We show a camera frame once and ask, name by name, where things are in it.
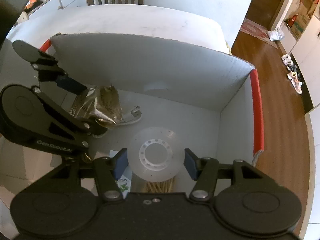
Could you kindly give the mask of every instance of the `white plastic bag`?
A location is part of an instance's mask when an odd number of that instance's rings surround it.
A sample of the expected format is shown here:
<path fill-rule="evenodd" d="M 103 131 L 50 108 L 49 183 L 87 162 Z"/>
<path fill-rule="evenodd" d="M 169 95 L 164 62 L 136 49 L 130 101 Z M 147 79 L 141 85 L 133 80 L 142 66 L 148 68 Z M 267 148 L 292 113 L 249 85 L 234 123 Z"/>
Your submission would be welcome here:
<path fill-rule="evenodd" d="M 276 28 L 273 31 L 268 31 L 267 34 L 271 41 L 279 41 L 284 38 L 284 32 L 280 28 Z"/>

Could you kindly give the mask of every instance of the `brown door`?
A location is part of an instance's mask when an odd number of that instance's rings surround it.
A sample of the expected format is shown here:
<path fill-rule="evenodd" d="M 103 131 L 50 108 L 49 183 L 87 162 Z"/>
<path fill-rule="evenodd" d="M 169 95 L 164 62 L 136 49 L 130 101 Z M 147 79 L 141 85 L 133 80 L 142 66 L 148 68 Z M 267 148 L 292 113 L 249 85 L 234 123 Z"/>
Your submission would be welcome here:
<path fill-rule="evenodd" d="M 281 0 L 252 0 L 245 17 L 269 29 L 273 16 L 279 12 L 281 5 Z"/>

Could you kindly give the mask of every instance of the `bundle of sticks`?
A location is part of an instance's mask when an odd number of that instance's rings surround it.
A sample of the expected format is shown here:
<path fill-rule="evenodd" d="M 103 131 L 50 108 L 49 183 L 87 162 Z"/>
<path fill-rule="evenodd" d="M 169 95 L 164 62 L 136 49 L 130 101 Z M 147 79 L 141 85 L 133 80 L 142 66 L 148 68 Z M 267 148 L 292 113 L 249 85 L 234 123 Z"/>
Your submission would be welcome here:
<path fill-rule="evenodd" d="M 145 193 L 169 193 L 173 191 L 174 178 L 162 182 L 148 181 L 142 192 Z"/>

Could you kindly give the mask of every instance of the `red trim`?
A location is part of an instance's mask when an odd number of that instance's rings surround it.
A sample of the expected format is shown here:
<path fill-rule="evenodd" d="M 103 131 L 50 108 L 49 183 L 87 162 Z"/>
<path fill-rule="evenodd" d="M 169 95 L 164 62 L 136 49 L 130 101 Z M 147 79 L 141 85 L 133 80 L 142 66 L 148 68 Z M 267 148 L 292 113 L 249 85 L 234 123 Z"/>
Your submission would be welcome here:
<path fill-rule="evenodd" d="M 41 46 L 40 50 L 42 52 L 46 52 L 49 49 L 50 46 L 51 46 L 51 41 L 49 39 Z"/>
<path fill-rule="evenodd" d="M 262 101 L 258 72 L 256 69 L 250 71 L 252 104 L 253 104 L 253 155 L 264 150 L 264 129 Z"/>

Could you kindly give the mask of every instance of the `patterned doormat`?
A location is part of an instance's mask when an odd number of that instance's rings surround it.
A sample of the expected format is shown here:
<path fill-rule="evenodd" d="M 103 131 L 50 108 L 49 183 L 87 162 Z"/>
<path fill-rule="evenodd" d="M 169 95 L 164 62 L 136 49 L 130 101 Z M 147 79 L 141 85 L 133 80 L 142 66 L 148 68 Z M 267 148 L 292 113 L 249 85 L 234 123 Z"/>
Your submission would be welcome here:
<path fill-rule="evenodd" d="M 278 48 L 277 44 L 269 39 L 267 29 L 255 22 L 252 22 L 245 18 L 241 25 L 240 31 L 250 34 L 251 36 L 258 38 L 259 40 L 262 40 L 270 44 L 271 46 Z"/>

